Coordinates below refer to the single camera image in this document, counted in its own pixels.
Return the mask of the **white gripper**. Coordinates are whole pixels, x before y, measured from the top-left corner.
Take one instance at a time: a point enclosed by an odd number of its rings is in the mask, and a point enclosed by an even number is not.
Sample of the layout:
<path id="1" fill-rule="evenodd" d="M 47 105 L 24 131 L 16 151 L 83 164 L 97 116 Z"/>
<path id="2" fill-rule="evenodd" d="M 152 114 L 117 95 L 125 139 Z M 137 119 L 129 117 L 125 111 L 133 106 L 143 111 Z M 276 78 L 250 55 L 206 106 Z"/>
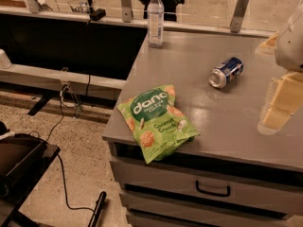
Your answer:
<path id="1" fill-rule="evenodd" d="M 280 131 L 303 106 L 303 0 L 288 21 L 255 50 L 260 55 L 276 56 L 276 64 L 289 71 L 280 79 L 272 78 L 264 98 L 258 132 L 273 135 Z"/>

